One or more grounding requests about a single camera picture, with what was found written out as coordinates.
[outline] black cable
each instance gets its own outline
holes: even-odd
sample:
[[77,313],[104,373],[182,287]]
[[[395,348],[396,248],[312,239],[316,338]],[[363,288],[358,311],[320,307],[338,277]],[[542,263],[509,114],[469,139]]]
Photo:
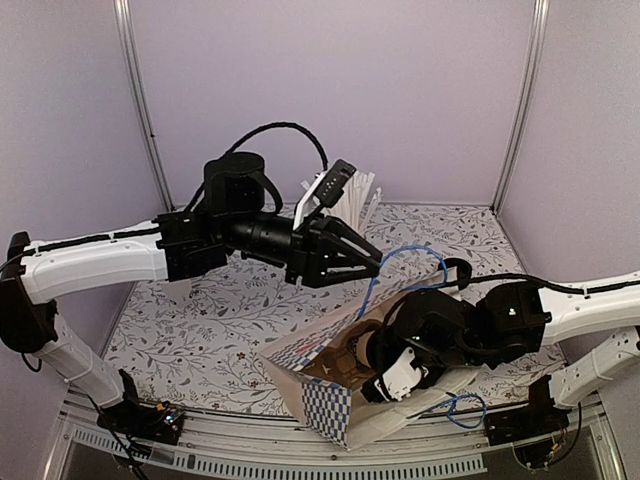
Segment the black cable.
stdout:
[[633,280],[628,282],[618,282],[611,283],[609,285],[601,285],[598,287],[588,288],[586,291],[582,288],[575,287],[566,287],[564,285],[559,285],[557,283],[549,282],[548,280],[544,280],[539,277],[535,277],[533,275],[527,275],[526,273],[494,273],[492,275],[483,275],[481,277],[473,277],[471,279],[465,280],[460,279],[453,282],[447,282],[444,285],[441,285],[437,288],[446,288],[446,287],[457,287],[462,283],[469,282],[471,283],[483,283],[483,282],[494,282],[498,280],[526,280],[540,288],[548,288],[549,290],[554,290],[560,293],[566,293],[569,295],[594,295],[596,293],[604,293],[611,292],[614,290],[619,290],[625,287],[633,287],[635,285],[640,285],[640,280]]
[[576,447],[578,443],[578,438],[580,437],[581,430],[582,430],[582,403],[578,403],[578,428],[576,430],[576,436],[573,437],[573,442],[571,442],[571,445],[567,448],[564,455],[562,457],[552,459],[549,462],[548,466],[557,465],[558,463],[560,463],[561,461],[563,461],[565,458],[569,456],[569,454],[573,451],[573,449]]
[[125,230],[122,232],[113,232],[112,234],[108,233],[98,233],[96,235],[88,235],[86,237],[74,238],[73,240],[63,240],[61,242],[48,243],[46,245],[42,245],[37,249],[31,248],[29,250],[25,250],[23,255],[34,255],[37,252],[51,252],[52,250],[59,250],[61,248],[69,248],[69,247],[77,247],[79,245],[85,245],[87,243],[95,243],[95,242],[104,242],[108,240],[122,240],[125,238],[132,237],[142,237],[144,235],[155,235],[156,233],[160,233],[160,227],[153,228],[145,228],[141,230]]
[[191,210],[193,210],[193,207],[196,206],[196,203],[198,203],[198,200],[200,199],[200,195],[202,195],[203,192],[204,192],[204,183],[201,183],[198,189],[196,190],[196,193],[193,194],[193,197],[191,197],[191,200],[189,200],[189,203],[183,210],[185,213],[189,213]]
[[31,370],[33,373],[38,373],[40,370],[42,370],[42,359],[41,358],[38,359],[38,366],[34,367],[33,365],[31,365],[29,363],[29,360],[27,360],[27,356],[24,353],[21,353],[20,356],[22,357],[22,361],[27,366],[27,368],[29,370]]
[[16,255],[15,257],[10,258],[9,260],[7,260],[6,262],[4,262],[2,265],[0,265],[0,274],[2,273],[2,271],[7,268],[9,265],[11,265],[13,262],[15,262],[16,260],[20,260],[22,257],[25,256],[25,253],[22,252],[18,255]]
[[127,448],[124,442],[120,439],[120,437],[116,435],[116,432],[113,430],[111,423],[105,417],[104,413],[102,412],[102,409],[98,406],[96,402],[94,402],[93,398],[91,397],[88,397],[88,398],[91,404],[93,405],[93,408],[96,410],[96,412],[98,412],[100,419],[106,425],[107,430],[109,431],[113,439],[120,446],[120,448],[122,448],[122,450],[127,454],[127,457],[129,458],[129,462],[130,462],[131,473],[133,473],[138,480],[149,480],[149,477],[147,477],[146,474],[140,468],[139,462],[135,458],[133,458],[133,455],[131,455],[131,450]]
[[[298,125],[297,123],[293,123],[293,122],[273,122],[273,123],[267,123],[266,125],[261,125],[257,128],[254,128],[249,133],[244,135],[236,143],[231,145],[231,148],[229,148],[229,150],[227,150],[224,154],[227,155],[229,153],[235,152],[238,148],[240,148],[240,146],[243,143],[247,142],[251,138],[255,137],[256,135],[262,132],[266,132],[267,130],[272,130],[274,128],[292,128],[302,133],[305,137],[309,139],[309,141],[311,141],[311,143],[313,143],[314,147],[316,147],[316,150],[320,155],[320,161],[322,162],[322,170],[327,171],[329,169],[329,159],[327,158],[327,153],[324,151],[324,147],[322,146],[320,141],[316,138],[316,136],[313,133],[311,133],[311,131],[307,130],[302,125]],[[196,206],[196,203],[198,203],[198,200],[200,199],[200,196],[202,195],[203,192],[204,192],[204,183],[200,184],[200,186],[196,190],[196,193],[193,194],[193,197],[191,198],[191,200],[183,210],[184,213],[189,213],[191,210],[193,210],[193,208]]]
[[293,123],[293,122],[273,122],[273,123],[267,123],[266,125],[261,125],[257,128],[254,128],[249,133],[247,133],[244,137],[238,140],[236,143],[231,145],[231,148],[225,152],[225,155],[228,153],[235,152],[243,143],[247,142],[251,138],[258,135],[259,133],[265,132],[267,130],[272,130],[274,128],[292,128],[302,133],[305,137],[309,139],[309,141],[311,141],[311,143],[313,143],[313,146],[316,147],[316,150],[318,150],[318,154],[320,155],[320,160],[322,161],[322,170],[326,171],[329,169],[329,159],[327,158],[327,154],[324,151],[324,147],[322,146],[320,141],[316,138],[316,136],[313,133],[311,133],[309,130],[304,128],[302,125],[298,125],[297,123]]

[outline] metal frame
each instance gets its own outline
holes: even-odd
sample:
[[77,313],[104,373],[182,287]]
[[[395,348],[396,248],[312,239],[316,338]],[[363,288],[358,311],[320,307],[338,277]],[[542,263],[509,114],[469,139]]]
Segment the metal frame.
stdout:
[[529,108],[531,106],[531,98],[535,86],[536,77],[538,75],[538,67],[542,56],[542,46],[544,44],[544,34],[547,25],[547,14],[549,11],[549,0],[536,0],[533,10],[533,22],[531,25],[531,37],[529,39],[529,51],[527,54],[527,64],[525,67],[524,79],[522,81],[522,89],[520,91],[520,101],[518,110],[511,130],[509,138],[509,146],[507,154],[500,173],[498,187],[493,197],[491,208],[500,215],[504,201],[509,189],[511,177],[516,165],[520,144],[524,134]]
[[[384,441],[353,452],[334,446],[291,418],[197,410],[188,410],[186,415],[185,431],[178,446],[154,445],[148,463],[227,479],[361,480],[367,478],[366,472],[371,472],[371,478],[376,472],[378,479],[387,478],[386,475],[397,480],[455,478],[485,471],[483,453],[511,448],[511,444],[490,447],[482,427],[461,430],[442,415],[421,418]],[[475,412],[460,417],[470,423],[479,415]],[[583,428],[590,429],[593,435],[604,480],[624,480],[622,463],[597,394],[584,400],[583,417]],[[122,455],[119,446],[108,432],[95,425],[95,420],[96,413],[89,401],[72,388],[57,423],[57,441],[44,480],[60,479],[71,442]],[[575,411],[570,420],[573,430],[577,424]]]
[[120,34],[120,43],[122,45],[122,53],[129,74],[129,86],[131,87],[131,94],[133,95],[140,128],[144,136],[144,143],[147,149],[147,156],[149,157],[153,178],[165,210],[168,212],[174,211],[176,208],[171,198],[167,177],[165,176],[162,161],[160,160],[160,152],[158,150],[158,144],[156,143],[156,136],[151,124],[151,115],[149,114],[149,108],[142,85],[142,74],[140,73],[140,64],[138,62],[138,54],[133,36],[129,0],[114,0],[113,3],[116,12],[118,32]]

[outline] black bracket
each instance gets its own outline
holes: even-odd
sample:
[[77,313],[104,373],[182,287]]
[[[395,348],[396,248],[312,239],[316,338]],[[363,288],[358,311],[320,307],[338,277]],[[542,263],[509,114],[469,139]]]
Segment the black bracket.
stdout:
[[489,445],[502,445],[547,435],[569,426],[569,410],[555,407],[549,393],[551,377],[545,375],[529,386],[529,403],[514,410],[490,413],[484,419]]
[[[11,238],[9,258],[20,255],[30,244],[27,232]],[[24,289],[21,276],[24,267],[20,260],[8,265],[0,276],[0,339],[11,350],[33,353],[47,342],[58,340],[54,318],[58,313],[54,300],[34,305]]]

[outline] blue cable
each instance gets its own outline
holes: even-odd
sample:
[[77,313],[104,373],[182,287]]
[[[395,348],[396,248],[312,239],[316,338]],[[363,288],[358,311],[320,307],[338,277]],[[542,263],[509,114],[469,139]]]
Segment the blue cable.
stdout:
[[[466,428],[467,430],[473,430],[474,428],[478,428],[480,425],[482,425],[482,423],[484,422],[484,418],[487,416],[488,407],[486,402],[483,400],[483,398],[480,395],[477,395],[475,393],[466,393],[464,395],[452,395],[450,393],[449,395],[451,395],[451,398],[449,400],[445,400],[444,402],[439,403],[435,407],[431,407],[420,413],[416,413],[415,415],[412,415],[409,418],[416,418],[416,417],[419,417],[420,415],[424,415],[425,413],[431,413],[437,408],[448,406],[449,410],[447,411],[447,419],[451,423],[461,428]],[[469,400],[469,399],[477,400],[482,405],[482,417],[480,418],[480,420],[478,420],[478,423],[476,423],[475,425],[466,425],[464,423],[457,421],[455,418],[453,418],[453,414],[456,413],[456,410],[458,408],[458,402],[461,400]]]
[[[423,245],[410,245],[408,247],[400,247],[400,248],[396,248],[395,250],[392,250],[382,258],[382,261],[380,262],[380,268],[382,268],[382,266],[387,262],[387,260],[396,256],[397,254],[402,252],[416,251],[416,250],[427,252],[433,255],[438,260],[438,262],[440,263],[440,266],[442,267],[442,271],[444,272],[444,279],[442,280],[442,283],[439,285],[424,285],[424,286],[416,285],[413,287],[407,287],[405,290],[407,291],[435,290],[445,286],[447,284],[449,272],[447,270],[447,266],[444,263],[444,259],[442,258],[442,256],[440,256],[440,254],[434,252],[429,247],[425,247]],[[362,318],[362,316],[366,313],[369,300],[371,299],[371,294],[373,293],[373,289],[377,284],[378,284],[377,277],[372,278],[371,281],[369,282],[369,288],[367,289],[367,294],[365,295],[364,301],[362,302],[362,307],[358,312],[358,319]]]

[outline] wire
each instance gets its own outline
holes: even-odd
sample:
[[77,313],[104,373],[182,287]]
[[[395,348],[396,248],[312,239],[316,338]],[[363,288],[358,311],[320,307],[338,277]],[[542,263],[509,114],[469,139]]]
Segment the wire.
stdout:
[[69,248],[69,247],[77,247],[80,245],[86,245],[87,243],[95,243],[95,242],[104,242],[107,240],[122,240],[125,238],[132,237],[142,237],[145,235],[155,235],[156,233],[160,233],[160,227],[154,228],[146,228],[141,230],[125,230],[121,232],[113,232],[111,234],[108,233],[98,233],[96,235],[89,235],[81,238],[74,238],[73,240],[63,240],[61,242],[48,243],[46,245],[41,245],[37,249],[32,248],[30,250],[25,250],[23,255],[34,255],[37,252],[51,252],[52,250],[59,250],[61,248]]
[[[444,263],[444,259],[442,258],[442,256],[440,256],[440,254],[436,253],[435,251],[433,251],[432,249],[430,249],[429,247],[425,247],[423,245],[410,245],[407,247],[400,247],[400,248],[396,248],[395,250],[392,250],[391,252],[387,253],[382,261],[380,262],[380,268],[382,268],[384,266],[384,264],[387,262],[387,260],[389,260],[390,258],[398,255],[399,253],[402,252],[411,252],[411,251],[424,251],[427,252],[431,255],[433,255],[438,262],[440,263],[440,266],[442,267],[442,270],[444,272],[444,279],[442,280],[442,283],[439,285],[424,285],[424,286],[415,286],[415,287],[409,287],[405,290],[436,290],[439,288],[444,288],[447,285],[447,279],[449,277],[449,273],[448,273],[448,269],[447,266]],[[367,288],[367,293],[364,297],[364,301],[362,302],[362,307],[360,307],[360,311],[358,312],[358,319],[362,318],[362,316],[366,313],[367,311],[367,306],[369,304],[369,300],[371,298],[371,294],[373,293],[373,289],[374,287],[377,285],[378,281],[377,281],[378,277],[373,277],[371,279],[371,281],[369,282],[369,288]]]
[[42,359],[41,358],[38,359],[38,366],[34,367],[33,365],[31,365],[29,363],[29,360],[27,360],[27,356],[24,353],[20,353],[20,356],[22,357],[22,361],[27,366],[27,368],[29,370],[31,370],[33,373],[38,373],[40,370],[42,370]]
[[[480,425],[482,425],[484,423],[484,418],[487,416],[487,403],[484,401],[484,399],[480,396],[477,395],[475,393],[466,393],[464,395],[453,395],[451,393],[449,393],[449,395],[451,395],[451,398],[448,400],[445,400],[444,402],[439,403],[438,405],[428,408],[420,413],[416,413],[415,415],[411,415],[408,418],[416,418],[419,417],[420,415],[424,415],[425,413],[431,413],[434,410],[438,409],[438,408],[442,408],[442,407],[449,407],[449,410],[447,411],[447,419],[453,423],[454,425],[457,425],[460,428],[466,428],[467,430],[473,430],[474,428],[478,428]],[[457,409],[458,409],[458,402],[460,401],[465,401],[465,400],[477,400],[480,402],[480,405],[482,406],[482,417],[480,418],[480,420],[478,420],[478,422],[475,425],[467,425],[465,423],[461,423],[458,420],[456,420],[455,418],[453,418],[453,415],[455,413],[457,413]]]
[[149,480],[149,477],[147,477],[146,474],[140,468],[139,462],[135,458],[133,458],[133,455],[131,454],[131,449],[127,448],[127,446],[125,446],[124,442],[120,439],[120,437],[118,437],[118,435],[116,435],[116,432],[113,430],[113,427],[111,426],[111,423],[107,420],[107,418],[104,415],[102,409],[93,400],[93,398],[91,398],[91,397],[88,397],[88,398],[89,398],[89,401],[91,402],[91,404],[93,405],[93,408],[95,408],[96,412],[98,412],[98,415],[100,416],[100,419],[106,425],[107,430],[109,430],[109,433],[111,434],[113,439],[120,446],[120,448],[127,454],[127,457],[129,458],[129,462],[130,462],[129,463],[129,470],[131,471],[131,473],[133,473],[138,480]]
[[571,442],[571,445],[566,449],[564,455],[562,455],[562,457],[553,458],[549,462],[548,466],[556,465],[569,456],[569,454],[573,451],[573,449],[576,447],[578,443],[578,438],[580,438],[581,430],[582,430],[582,403],[578,403],[578,428],[576,430],[576,436],[573,437],[573,442]]
[[455,280],[445,285],[438,286],[437,288],[457,287],[464,282],[469,282],[469,284],[471,284],[471,283],[494,282],[498,280],[526,280],[528,282],[531,282],[537,285],[538,287],[548,288],[549,290],[553,290],[560,293],[566,293],[569,295],[585,295],[585,294],[594,295],[596,293],[611,292],[614,290],[620,290],[621,288],[640,285],[640,280],[633,280],[633,281],[627,281],[627,282],[610,283],[608,285],[600,285],[598,287],[592,287],[585,290],[583,288],[575,288],[575,287],[567,287],[565,285],[559,285],[557,283],[549,282],[548,280],[544,280],[542,278],[535,277],[533,275],[527,275],[525,273],[494,273],[492,275],[473,277],[468,280],[465,280],[465,279]]
[[191,210],[193,210],[193,207],[196,206],[196,203],[198,203],[198,200],[200,199],[200,196],[202,195],[203,192],[204,192],[204,182],[200,184],[200,186],[196,190],[196,193],[194,193],[193,197],[191,197],[191,200],[189,200],[189,203],[183,210],[184,213],[189,213]]
[[[38,366],[34,367],[33,365],[31,365],[29,363],[29,361],[27,360],[27,357],[25,356],[24,353],[21,353],[20,356],[22,357],[22,360],[24,361],[25,365],[32,372],[38,373],[42,369],[42,359],[39,358],[38,359]],[[133,458],[133,455],[131,455],[131,449],[127,448],[125,446],[125,444],[122,442],[122,440],[120,440],[120,437],[118,437],[118,435],[116,435],[116,433],[114,432],[113,427],[111,426],[111,423],[104,416],[104,413],[102,412],[102,409],[93,400],[93,398],[89,397],[88,395],[87,395],[87,397],[89,398],[89,401],[93,405],[93,408],[95,408],[96,412],[98,412],[98,415],[100,416],[100,418],[102,419],[104,424],[107,426],[107,430],[109,430],[109,433],[111,434],[111,436],[114,438],[116,443],[120,446],[120,448],[122,448],[122,451],[127,454],[127,457],[129,458],[129,462],[130,462],[129,469],[131,470],[131,473],[133,473],[138,480],[149,480],[149,477],[147,477],[145,475],[145,473],[142,471],[142,469],[140,468],[139,463],[136,461],[135,458]],[[137,444],[135,444],[135,442],[133,442],[133,440],[129,439],[129,441],[132,443],[132,445],[137,445]]]
[[16,260],[20,260],[22,257],[25,256],[25,253],[22,252],[12,258],[10,258],[9,260],[7,260],[6,262],[4,262],[2,265],[0,265],[0,273],[2,273],[4,271],[5,268],[7,268],[9,265],[11,265],[13,262],[15,262]]
[[[242,144],[252,139],[256,135],[262,132],[266,132],[267,130],[273,130],[275,128],[292,128],[293,130],[297,130],[298,132],[302,133],[305,137],[309,139],[311,143],[313,143],[313,146],[316,147],[316,150],[320,155],[320,161],[322,162],[322,170],[327,171],[329,169],[329,159],[327,158],[327,153],[325,152],[324,147],[322,146],[320,141],[316,138],[316,136],[313,133],[311,133],[310,130],[294,122],[273,122],[273,123],[267,123],[266,125],[261,125],[257,128],[254,128],[249,133],[244,135],[236,143],[231,145],[231,148],[229,148],[229,150],[224,152],[224,155],[228,155],[230,153],[235,152],[238,148],[242,146]],[[193,197],[191,198],[191,200],[183,210],[184,213],[189,213],[191,210],[193,210],[193,208],[196,206],[196,203],[198,203],[198,200],[200,199],[200,196],[202,195],[203,192],[204,192],[204,182],[200,184],[200,186],[196,190],[196,193],[193,194]]]

